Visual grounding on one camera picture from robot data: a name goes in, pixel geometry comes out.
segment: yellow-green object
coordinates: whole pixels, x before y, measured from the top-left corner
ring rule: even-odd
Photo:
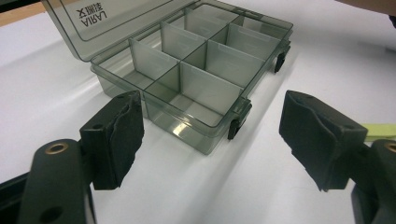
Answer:
[[[362,126],[369,130],[366,142],[396,138],[396,124],[362,124]]]

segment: compartment box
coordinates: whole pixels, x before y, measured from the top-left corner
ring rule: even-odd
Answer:
[[[43,4],[106,94],[140,91],[146,119],[204,154],[233,138],[249,94],[290,48],[291,23],[218,1]]]

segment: white tabletop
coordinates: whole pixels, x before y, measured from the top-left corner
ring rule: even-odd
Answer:
[[[236,138],[209,156],[145,119],[121,188],[93,192],[99,223],[354,222],[354,184],[319,192],[278,134],[283,98],[302,91],[357,122],[396,122],[396,29],[386,15],[335,1],[226,2],[294,23],[285,64],[252,94]],[[1,27],[0,182],[28,172],[49,141],[78,140],[109,99],[47,13]]]

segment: open lid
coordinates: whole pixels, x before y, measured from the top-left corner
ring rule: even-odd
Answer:
[[[194,0],[42,0],[73,55],[88,62]]]

